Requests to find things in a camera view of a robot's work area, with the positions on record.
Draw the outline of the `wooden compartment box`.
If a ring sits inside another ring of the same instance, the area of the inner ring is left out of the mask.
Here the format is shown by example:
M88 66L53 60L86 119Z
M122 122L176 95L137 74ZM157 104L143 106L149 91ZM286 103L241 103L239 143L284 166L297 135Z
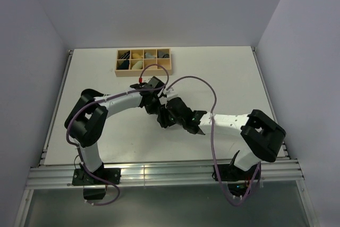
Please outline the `wooden compartment box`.
M169 53L169 58L158 58L157 52L163 51ZM128 70L118 70L117 67L124 61L120 60L119 57L124 54L125 52L130 52L130 58L127 59L130 61L130 66ZM156 56L156 58L152 59L145 59L145 52L150 52L153 55ZM138 53L140 54L143 59L132 59L132 53ZM143 68L141 70L132 70L131 67L137 62L137 61L143 61ZM163 75L166 76L165 71L161 68L165 68L165 70L168 72L169 75L173 74L173 68L172 68L172 56L171 56L171 49L170 48L128 48L128 49L118 49L116 54L116 61L115 61L115 74L117 77L138 77L142 70L150 66L145 70L143 73L144 76L158 76Z

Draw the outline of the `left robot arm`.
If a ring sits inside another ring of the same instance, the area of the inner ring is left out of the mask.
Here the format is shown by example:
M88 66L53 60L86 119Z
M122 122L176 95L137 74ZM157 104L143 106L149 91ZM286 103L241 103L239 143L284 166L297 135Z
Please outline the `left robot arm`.
M100 95L94 90L80 97L65 121L66 140L74 145L81 158L84 178L91 184L109 179L99 156L99 140L107 118L124 110L140 107L156 114L160 126L167 127L165 107L160 103L162 90L129 89L117 95Z

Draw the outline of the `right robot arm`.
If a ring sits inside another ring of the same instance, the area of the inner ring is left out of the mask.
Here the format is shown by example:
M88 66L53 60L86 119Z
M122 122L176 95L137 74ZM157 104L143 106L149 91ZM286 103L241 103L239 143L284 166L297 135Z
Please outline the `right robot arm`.
M251 178L258 162L275 162L286 136L285 130L261 110L243 115L221 115L193 111L186 106L162 106L157 121L162 128L178 124L191 134L217 133L243 138L247 147L237 151L229 164L218 165L223 181Z

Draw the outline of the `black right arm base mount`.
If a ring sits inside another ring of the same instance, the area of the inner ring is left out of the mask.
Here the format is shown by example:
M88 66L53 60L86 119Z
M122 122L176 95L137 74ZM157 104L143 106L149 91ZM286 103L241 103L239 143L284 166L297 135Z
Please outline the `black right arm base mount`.
M257 168L257 165L254 165L249 170L243 171L230 164L218 164L217 166L222 182L250 181Z

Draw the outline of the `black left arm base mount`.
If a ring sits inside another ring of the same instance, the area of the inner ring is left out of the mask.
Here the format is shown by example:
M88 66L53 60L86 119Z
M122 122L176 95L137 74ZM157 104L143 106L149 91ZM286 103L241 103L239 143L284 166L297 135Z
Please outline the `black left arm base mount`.
M105 185L107 182L113 184L120 183L121 169L120 168L104 168L97 174L93 173L97 178L92 177L84 169L76 169L73 173L73 186L95 186Z

